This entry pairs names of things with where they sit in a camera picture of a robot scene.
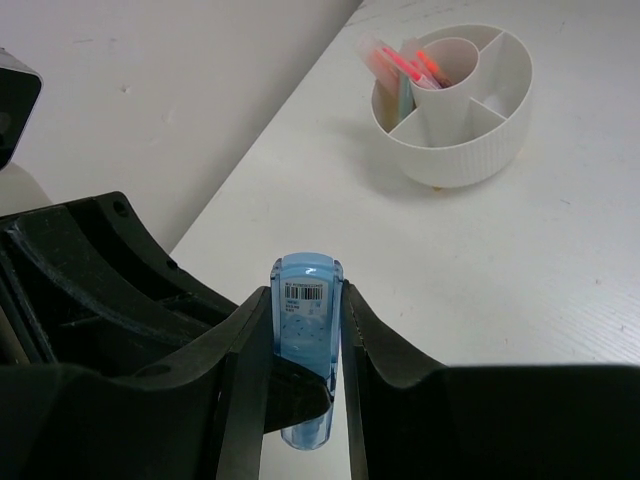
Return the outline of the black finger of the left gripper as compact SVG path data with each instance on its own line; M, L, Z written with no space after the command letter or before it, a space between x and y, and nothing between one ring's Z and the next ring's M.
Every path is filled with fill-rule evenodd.
M274 362L263 433L319 418L332 404L333 396L323 377L294 362Z
M28 363L146 365L236 304L182 269L115 191L1 218L1 309Z

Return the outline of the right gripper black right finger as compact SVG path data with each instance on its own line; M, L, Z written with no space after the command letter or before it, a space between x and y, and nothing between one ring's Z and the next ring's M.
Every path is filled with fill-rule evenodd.
M632 365L447 366L342 291L355 479L635 479Z

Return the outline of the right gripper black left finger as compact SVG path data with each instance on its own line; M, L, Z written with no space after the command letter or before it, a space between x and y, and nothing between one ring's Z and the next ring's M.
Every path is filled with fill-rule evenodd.
M270 293L135 374L1 371L5 479L255 479L271 368Z

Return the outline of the blue capped marker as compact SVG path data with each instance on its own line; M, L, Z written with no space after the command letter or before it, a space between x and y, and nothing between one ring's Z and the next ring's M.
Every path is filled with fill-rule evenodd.
M319 375L335 397L343 268L321 253L286 255L271 276L275 353Z

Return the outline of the green highlighter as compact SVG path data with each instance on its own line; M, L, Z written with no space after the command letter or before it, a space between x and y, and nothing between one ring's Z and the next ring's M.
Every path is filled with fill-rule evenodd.
M406 74L401 74L399 76L397 106L397 116L399 122L409 116L415 108L413 92L411 89L411 81Z

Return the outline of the orange highlighter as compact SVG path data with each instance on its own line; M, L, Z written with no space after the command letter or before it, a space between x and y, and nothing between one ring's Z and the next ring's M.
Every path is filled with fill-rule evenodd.
M388 45L373 36L364 36L357 43L357 53L369 71L388 94L398 97L401 77L405 75L391 56L384 51Z

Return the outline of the pink marker pen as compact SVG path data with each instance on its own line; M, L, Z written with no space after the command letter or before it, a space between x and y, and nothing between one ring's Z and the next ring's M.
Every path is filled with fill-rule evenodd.
M421 74L421 79L417 82L417 85L424 89L439 90L441 89L440 83L431 74L427 66L419 59L412 59L409 61L410 65Z

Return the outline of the red thin pen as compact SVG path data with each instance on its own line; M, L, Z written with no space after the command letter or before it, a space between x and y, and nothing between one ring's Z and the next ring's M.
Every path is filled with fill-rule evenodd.
M419 84L423 80L422 73L391 47L383 47L382 51L389 57L394 65L406 74L414 83Z

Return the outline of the orange thin pen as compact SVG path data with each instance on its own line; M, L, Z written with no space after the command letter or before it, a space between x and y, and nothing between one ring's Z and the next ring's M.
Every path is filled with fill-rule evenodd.
M444 73L440 66L429 57L422 49L416 51L416 57L429 72L429 74L443 87L450 85L449 77Z

